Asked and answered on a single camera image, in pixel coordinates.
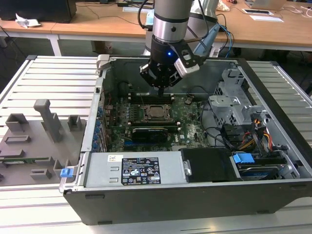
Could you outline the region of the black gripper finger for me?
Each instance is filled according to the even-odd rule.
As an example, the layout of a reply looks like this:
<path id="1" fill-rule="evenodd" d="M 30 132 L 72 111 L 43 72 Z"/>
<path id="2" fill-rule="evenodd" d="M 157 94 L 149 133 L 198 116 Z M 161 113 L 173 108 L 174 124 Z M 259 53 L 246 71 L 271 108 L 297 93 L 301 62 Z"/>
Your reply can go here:
<path id="1" fill-rule="evenodd" d="M 175 86 L 181 80 L 182 78 L 178 72 L 174 72 L 171 75 L 165 75 L 161 81 L 161 96 L 164 95 L 165 89 Z"/>
<path id="2" fill-rule="evenodd" d="M 154 89 L 157 89 L 158 96 L 163 96 L 163 86 L 161 84 L 162 79 L 159 76 L 156 76 L 151 68 L 149 67 L 149 64 L 145 64 L 139 67 L 139 73 L 141 77 Z"/>

